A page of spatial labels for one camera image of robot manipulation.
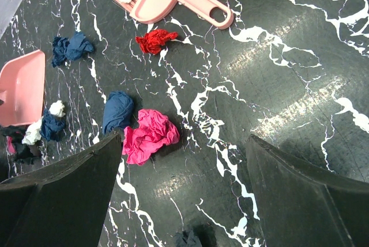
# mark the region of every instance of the navy blue cloth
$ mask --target navy blue cloth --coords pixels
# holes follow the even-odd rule
[[[112,91],[105,104],[103,134],[114,128],[124,129],[129,126],[134,104],[130,96],[123,91]]]
[[[49,110],[44,110],[41,124],[41,136],[47,141],[59,141],[58,132],[65,128],[65,121],[57,120],[55,116],[50,114]]]
[[[87,52],[93,52],[93,46],[83,32],[75,32],[70,40],[56,36],[52,43],[52,67],[61,66],[66,59],[76,61]]]
[[[200,239],[194,234],[194,231],[190,231],[175,234],[175,246],[176,247],[202,247]]]
[[[87,40],[83,32],[75,32],[70,39],[69,45],[65,52],[67,59],[76,61],[82,57],[84,53],[93,52],[92,44]]]
[[[54,41],[52,42],[52,54],[54,55],[51,62],[52,67],[61,66],[63,61],[66,60],[65,52],[68,45],[68,38],[54,37]]]

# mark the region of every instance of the pink cloth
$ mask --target pink cloth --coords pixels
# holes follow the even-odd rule
[[[138,123],[140,127],[136,130],[125,128],[122,154],[128,155],[128,164],[143,165],[163,145],[179,141],[177,128],[156,110],[140,110]]]
[[[14,148],[14,145],[12,143],[12,138],[10,136],[6,137],[6,147],[7,147],[7,151],[12,155],[14,155],[17,152],[16,149]]]

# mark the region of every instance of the dustpan handle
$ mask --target dustpan handle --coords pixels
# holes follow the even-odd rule
[[[197,13],[206,21],[217,27],[218,29],[227,29],[233,22],[234,15],[228,6],[223,5],[218,0],[177,0],[190,10]],[[219,8],[226,13],[225,20],[218,22],[211,18],[210,13],[212,9]]]

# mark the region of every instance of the red cloth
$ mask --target red cloth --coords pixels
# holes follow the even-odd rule
[[[143,38],[136,36],[136,42],[144,53],[158,54],[161,47],[169,40],[176,39],[178,33],[168,32],[165,29],[155,29],[147,33]]]
[[[128,155],[128,164],[143,165],[163,145],[179,141],[177,128],[156,110],[140,110],[138,123],[140,127],[136,130],[125,128],[122,154]]]
[[[7,148],[7,151],[12,155],[14,155],[17,152],[12,143],[12,138],[10,136],[6,137],[6,148]]]

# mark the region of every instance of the blue rag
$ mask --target blue rag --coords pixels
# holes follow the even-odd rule
[[[65,51],[68,45],[68,38],[54,37],[54,41],[52,42],[52,54],[54,55],[51,62],[52,67],[61,66],[63,61],[66,60]]]
[[[52,43],[52,53],[54,55],[51,63],[52,67],[61,66],[66,59],[76,61],[84,53],[90,52],[93,52],[93,46],[83,32],[75,32],[70,41],[68,41],[68,38],[56,36]]]
[[[105,104],[103,134],[114,128],[124,129],[129,126],[134,104],[130,96],[123,91],[113,91]]]
[[[93,52],[92,44],[87,40],[83,32],[75,32],[70,39],[69,45],[65,52],[65,56],[70,61],[76,61],[82,57],[84,53]]]
[[[40,131],[40,134],[44,139],[47,141],[59,141],[57,133],[64,128],[65,121],[63,119],[59,121],[52,114],[50,114],[49,110],[44,110]]]

